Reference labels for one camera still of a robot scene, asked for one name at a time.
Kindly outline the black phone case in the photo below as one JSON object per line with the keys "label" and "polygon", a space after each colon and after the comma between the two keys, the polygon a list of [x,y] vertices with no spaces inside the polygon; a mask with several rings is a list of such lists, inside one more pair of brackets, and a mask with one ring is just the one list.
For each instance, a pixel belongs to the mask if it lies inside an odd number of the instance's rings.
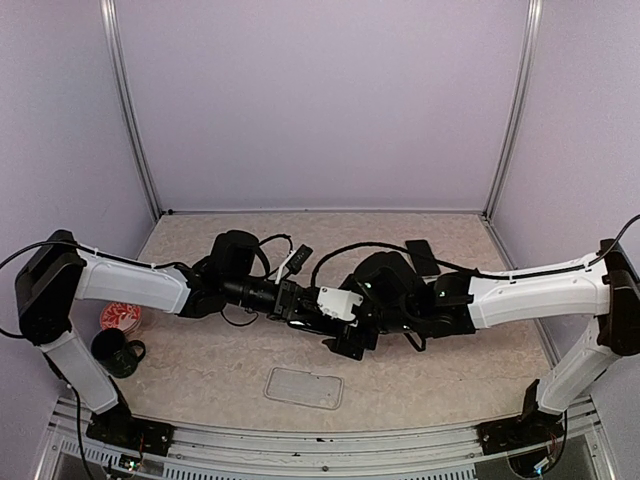
{"label": "black phone case", "polygon": [[291,328],[326,337],[338,337],[346,327],[342,321],[322,314],[317,306],[308,302],[290,307],[286,323]]}

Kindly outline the clear plain phone case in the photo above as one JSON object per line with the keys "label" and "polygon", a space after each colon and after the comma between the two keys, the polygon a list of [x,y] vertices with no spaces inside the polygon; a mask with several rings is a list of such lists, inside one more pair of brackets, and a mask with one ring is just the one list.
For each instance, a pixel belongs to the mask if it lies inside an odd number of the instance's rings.
{"label": "clear plain phone case", "polygon": [[340,377],[274,367],[266,381],[264,396],[292,405],[337,410],[342,403],[343,387]]}

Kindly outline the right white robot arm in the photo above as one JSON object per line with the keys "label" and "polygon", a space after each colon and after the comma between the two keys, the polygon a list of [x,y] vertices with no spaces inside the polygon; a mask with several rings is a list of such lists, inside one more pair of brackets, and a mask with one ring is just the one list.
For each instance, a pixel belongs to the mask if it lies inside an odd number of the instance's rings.
{"label": "right white robot arm", "polygon": [[639,352],[639,276],[619,238],[564,263],[483,272],[449,264],[425,282],[404,260],[406,249],[374,243],[376,253],[350,276],[350,285],[317,289],[318,310],[339,329],[334,345],[359,354],[352,339],[401,332],[422,352],[431,338],[473,334],[498,325],[571,314],[590,316],[585,332],[559,363],[526,390],[511,433],[535,442],[551,421],[610,365]]}

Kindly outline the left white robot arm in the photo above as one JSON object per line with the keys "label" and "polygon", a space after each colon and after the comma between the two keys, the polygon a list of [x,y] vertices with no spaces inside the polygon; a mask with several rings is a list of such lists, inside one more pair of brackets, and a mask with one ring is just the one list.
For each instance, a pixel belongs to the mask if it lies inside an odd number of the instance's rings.
{"label": "left white robot arm", "polygon": [[31,259],[15,280],[19,330],[3,336],[38,348],[54,373],[92,412],[88,434],[105,434],[121,445],[145,434],[146,421],[132,415],[118,378],[133,374],[127,352],[135,343],[121,331],[100,334],[86,345],[74,331],[70,311],[77,300],[105,300],[147,307],[186,319],[202,319],[235,305],[289,326],[301,323],[304,291],[287,277],[252,275],[255,261],[270,268],[263,241],[230,230],[214,240],[211,252],[188,266],[156,265],[91,249],[71,232],[22,248]]}

